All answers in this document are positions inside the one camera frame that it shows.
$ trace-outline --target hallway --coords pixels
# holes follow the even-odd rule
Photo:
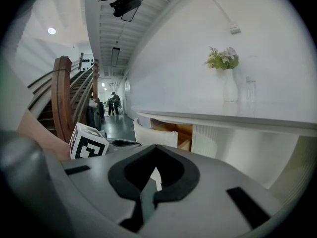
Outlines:
[[[127,115],[105,117],[101,130],[107,133],[107,138],[121,138],[135,141],[133,120]]]

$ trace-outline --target white countertop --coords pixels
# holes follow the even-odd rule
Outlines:
[[[282,103],[235,103],[211,100],[193,100],[170,104],[145,104],[133,106],[132,110],[142,114],[170,118],[202,119],[224,123],[256,124],[258,126],[280,126],[317,130],[317,108],[299,107]]]

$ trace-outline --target white vase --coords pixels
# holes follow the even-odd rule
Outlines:
[[[232,69],[224,70],[226,75],[226,84],[223,89],[223,99],[225,101],[235,102],[239,98],[239,90],[236,82],[234,81],[232,72]]]

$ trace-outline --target person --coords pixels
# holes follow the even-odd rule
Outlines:
[[[119,95],[115,94],[115,92],[112,92],[112,100],[113,100],[113,103],[114,103],[114,110],[115,110],[115,113],[118,115],[119,114],[119,110],[118,110],[118,106],[120,104],[120,97]]]
[[[107,104],[108,104],[108,116],[111,115],[111,111],[112,111],[112,115],[114,116],[113,100],[111,98],[109,98],[107,101]]]

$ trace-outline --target gray floor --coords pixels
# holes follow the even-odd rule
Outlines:
[[[127,115],[105,117],[101,130],[107,133],[107,138],[121,138],[135,141],[133,120]]]

